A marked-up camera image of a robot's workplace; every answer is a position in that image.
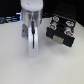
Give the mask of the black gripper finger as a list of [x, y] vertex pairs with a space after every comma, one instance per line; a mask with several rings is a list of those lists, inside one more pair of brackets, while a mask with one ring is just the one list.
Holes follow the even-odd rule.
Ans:
[[34, 49], [34, 58], [38, 56], [38, 27], [34, 27], [34, 41], [33, 41], [33, 49]]
[[28, 55], [30, 58], [33, 57], [33, 35], [31, 28], [25, 24], [22, 25], [22, 36], [27, 38], [28, 41]]

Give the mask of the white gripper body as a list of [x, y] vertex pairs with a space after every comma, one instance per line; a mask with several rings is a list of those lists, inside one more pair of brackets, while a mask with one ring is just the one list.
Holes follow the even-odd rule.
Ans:
[[31, 22], [34, 22], [35, 26], [39, 26], [42, 22], [42, 11], [28, 11], [26, 9], [21, 10], [21, 18], [23, 23], [29, 27], [31, 25]]

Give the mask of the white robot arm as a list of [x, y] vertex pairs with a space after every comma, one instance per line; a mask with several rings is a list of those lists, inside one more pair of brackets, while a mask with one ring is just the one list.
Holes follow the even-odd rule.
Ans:
[[38, 26], [42, 22], [43, 0], [21, 0], [22, 36], [28, 41], [28, 56], [38, 56]]

